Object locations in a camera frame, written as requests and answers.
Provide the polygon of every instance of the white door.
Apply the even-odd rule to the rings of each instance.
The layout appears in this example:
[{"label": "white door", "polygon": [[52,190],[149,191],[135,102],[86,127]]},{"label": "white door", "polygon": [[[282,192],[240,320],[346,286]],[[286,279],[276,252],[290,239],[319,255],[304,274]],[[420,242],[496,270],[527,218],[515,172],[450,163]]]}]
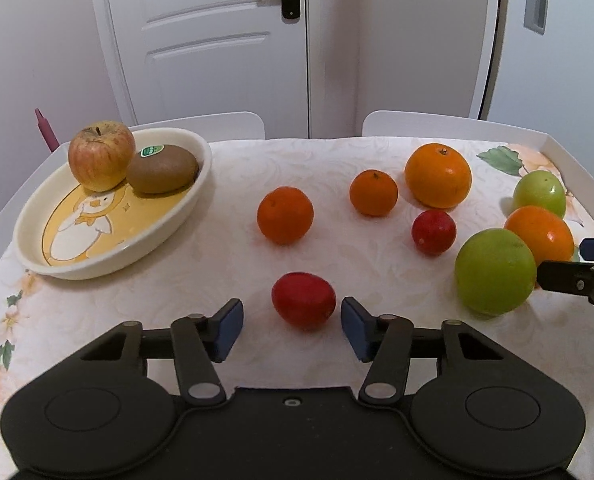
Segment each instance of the white door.
[{"label": "white door", "polygon": [[508,0],[500,53],[484,118],[551,134],[594,177],[594,0]]},{"label": "white door", "polygon": [[250,111],[266,137],[308,137],[304,0],[109,0],[140,124]]}]

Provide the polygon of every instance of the pink object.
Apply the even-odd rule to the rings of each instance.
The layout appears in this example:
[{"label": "pink object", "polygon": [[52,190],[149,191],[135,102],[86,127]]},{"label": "pink object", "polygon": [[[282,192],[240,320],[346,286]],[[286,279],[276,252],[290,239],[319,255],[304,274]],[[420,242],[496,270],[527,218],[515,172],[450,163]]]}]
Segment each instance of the pink object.
[{"label": "pink object", "polygon": [[52,131],[48,119],[42,115],[42,113],[39,111],[39,108],[34,109],[34,114],[37,116],[37,126],[39,126],[43,140],[46,141],[48,148],[51,152],[53,152],[59,147],[59,141],[57,140],[57,137],[55,137],[55,133]]}]

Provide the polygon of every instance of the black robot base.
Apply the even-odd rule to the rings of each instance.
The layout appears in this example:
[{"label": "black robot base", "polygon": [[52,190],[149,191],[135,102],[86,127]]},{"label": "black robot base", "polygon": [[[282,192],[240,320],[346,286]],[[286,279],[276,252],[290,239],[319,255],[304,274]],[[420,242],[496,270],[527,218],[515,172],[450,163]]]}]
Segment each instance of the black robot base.
[{"label": "black robot base", "polygon": [[[238,388],[212,366],[228,355],[244,307],[191,314],[169,329],[126,321],[8,401],[0,428],[14,480],[571,479],[582,407],[563,386],[458,320],[440,330],[341,306],[357,357],[350,388]],[[411,358],[438,375],[406,396]],[[174,359],[181,396],[146,377]]]}]

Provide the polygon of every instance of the orange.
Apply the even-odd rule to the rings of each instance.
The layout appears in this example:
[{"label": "orange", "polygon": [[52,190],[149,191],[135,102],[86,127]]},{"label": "orange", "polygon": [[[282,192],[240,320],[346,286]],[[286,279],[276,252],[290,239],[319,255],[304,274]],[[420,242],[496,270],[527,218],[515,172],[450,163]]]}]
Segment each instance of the orange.
[{"label": "orange", "polygon": [[283,186],[261,200],[257,225],[271,242],[289,245],[308,232],[314,216],[312,202],[301,189]]},{"label": "orange", "polygon": [[544,260],[567,262],[573,255],[570,228],[560,217],[542,207],[520,207],[508,217],[504,228],[528,245],[538,267]]},{"label": "orange", "polygon": [[350,202],[362,215],[387,215],[397,203],[398,196],[397,184],[383,171],[363,171],[350,184]]},{"label": "orange", "polygon": [[461,153],[436,142],[415,150],[406,163],[404,176],[413,196],[436,209],[461,203],[472,184],[470,166]]}]

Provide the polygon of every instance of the table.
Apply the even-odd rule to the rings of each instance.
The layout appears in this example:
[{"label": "table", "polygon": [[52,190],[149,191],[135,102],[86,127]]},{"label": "table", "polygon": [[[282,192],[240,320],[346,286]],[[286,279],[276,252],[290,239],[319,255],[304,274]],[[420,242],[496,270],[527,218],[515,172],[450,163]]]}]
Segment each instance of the table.
[{"label": "table", "polygon": [[[456,253],[475,232],[503,225],[500,197],[512,195],[518,178],[477,157],[498,142],[446,140],[469,161],[474,184],[451,213],[456,243],[438,258],[422,257],[410,239],[421,208],[408,195],[401,170],[423,143],[397,137],[213,143],[213,178],[190,219],[144,259],[95,280],[34,276],[8,248],[0,261],[0,409],[27,381],[124,320],[168,327],[191,312],[211,315],[229,298],[241,298],[246,313],[230,356],[216,365],[229,392],[235,386],[339,385],[357,391],[368,365],[354,358],[338,310],[320,332],[304,334],[272,308],[275,280],[305,270],[327,279],[339,301],[354,296],[373,314],[399,314],[428,328],[462,319],[562,383],[587,417],[570,471],[594,480],[594,307],[543,290],[492,320],[461,307],[452,279]],[[370,168],[395,176],[399,185],[400,199],[383,219],[361,218],[347,198],[352,179]],[[255,221],[263,196],[282,185],[304,190],[315,209],[311,230],[288,248],[267,242]],[[594,222],[584,210],[578,213],[584,227],[575,237],[593,236]],[[176,390],[171,363],[151,362],[149,368],[151,378]],[[425,365],[413,368],[408,392],[429,378]],[[0,480],[13,471],[0,438]]]}]

